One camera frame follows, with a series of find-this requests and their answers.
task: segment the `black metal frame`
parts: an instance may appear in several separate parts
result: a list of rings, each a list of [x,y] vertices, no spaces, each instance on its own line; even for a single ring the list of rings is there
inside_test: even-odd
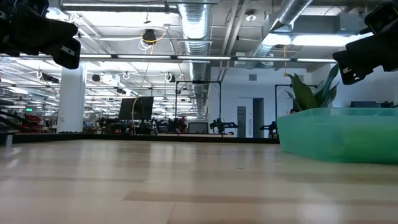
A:
[[[177,102],[178,102],[177,97],[178,97],[178,84],[179,83],[192,83],[192,84],[196,84],[196,85],[204,85],[204,84],[212,84],[212,83],[219,84],[219,86],[220,86],[220,93],[219,93],[219,101],[220,101],[219,106],[220,106],[220,108],[219,108],[218,117],[219,118],[221,117],[221,96],[222,96],[222,94],[221,94],[221,82],[219,82],[219,81],[176,81],[175,82],[175,118],[177,118]]]
[[[278,89],[278,86],[289,86],[289,87],[292,87],[291,84],[276,84],[275,85],[275,121],[278,118],[278,101],[277,101],[277,89]],[[309,87],[318,88],[318,85],[308,85],[308,86]]]

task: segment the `green plant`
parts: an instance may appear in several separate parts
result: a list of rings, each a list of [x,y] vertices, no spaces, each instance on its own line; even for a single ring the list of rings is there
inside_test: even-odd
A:
[[[293,99],[294,109],[297,111],[303,111],[312,108],[328,107],[329,104],[336,98],[338,84],[333,88],[330,88],[330,86],[332,81],[336,78],[338,70],[338,65],[335,65],[330,70],[326,81],[322,81],[314,93],[309,86],[301,82],[297,74],[294,74],[294,76],[287,74],[292,81],[292,88],[295,98],[291,92],[286,92],[289,97]]]

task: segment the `ceiling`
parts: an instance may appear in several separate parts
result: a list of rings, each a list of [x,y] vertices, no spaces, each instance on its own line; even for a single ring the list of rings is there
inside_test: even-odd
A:
[[[224,36],[227,30],[227,23],[233,19],[231,15],[231,8],[233,1],[220,0],[218,4],[211,4],[211,17],[210,17],[210,55],[220,55],[221,46],[223,45]],[[256,20],[247,21],[243,19],[238,32],[238,40],[233,45],[232,53],[236,52],[250,52],[262,41],[262,26],[266,15],[272,14],[279,9],[280,2],[278,0],[266,1],[250,1],[247,9],[255,9]],[[372,7],[381,1],[324,1],[317,0],[306,8],[302,15],[316,15],[316,16],[336,16],[342,12],[357,13],[366,7]],[[184,55],[186,54],[184,36],[181,27],[181,20],[177,14],[165,14],[161,12],[113,12],[109,8],[109,12],[93,12],[93,11],[79,11],[68,12],[69,17],[63,17],[68,22],[73,22],[79,27],[81,35],[76,36],[81,42],[82,54],[161,54],[161,55]],[[157,41],[152,49],[142,50],[140,45],[141,35],[146,29],[154,29],[157,38],[162,38]],[[271,53],[274,57],[301,57],[301,58],[331,58],[333,52],[342,50],[342,47],[314,47],[314,46],[299,46],[299,45],[286,45],[285,48],[274,47]],[[189,63],[144,63],[144,62],[86,62],[88,68],[87,76],[87,91],[86,91],[86,112],[87,113],[103,113],[115,114],[120,101],[115,99],[120,96],[115,92],[114,88],[108,89],[95,89],[90,88],[94,86],[108,85],[104,81],[94,82],[92,75],[116,75],[119,76],[119,83],[121,86],[139,88],[143,83],[145,87],[151,86],[153,90],[144,88],[143,90],[135,89],[131,92],[130,96],[158,96],[162,105],[156,107],[162,108],[159,111],[173,110],[174,99],[172,96],[175,94],[175,84],[165,81],[165,74],[173,74],[176,80],[189,81]],[[280,70],[281,68],[306,68],[309,72],[317,65],[312,63],[284,63],[274,62],[272,68]],[[59,98],[59,86],[54,85],[52,88],[38,88],[39,85],[48,85],[48,83],[41,81],[37,78],[37,71],[47,73],[55,78],[61,80],[62,68],[51,60],[23,60],[18,58],[2,58],[0,64],[0,74],[3,80],[9,80],[9,83],[16,85],[32,85],[29,87],[28,94],[16,93],[10,91],[10,88],[2,88],[1,98],[9,98],[11,100],[16,98],[23,98],[19,101],[21,104],[29,104],[30,101],[41,102],[40,105],[51,103],[50,112],[54,112],[58,108],[57,98]],[[237,68],[230,68],[226,75],[234,73],[232,70]],[[188,108],[181,111],[181,113],[194,116],[194,106],[189,103],[192,93],[188,90],[183,90],[180,97],[186,98],[186,102],[182,102],[181,106]],[[93,106],[92,101],[100,99],[102,102]]]

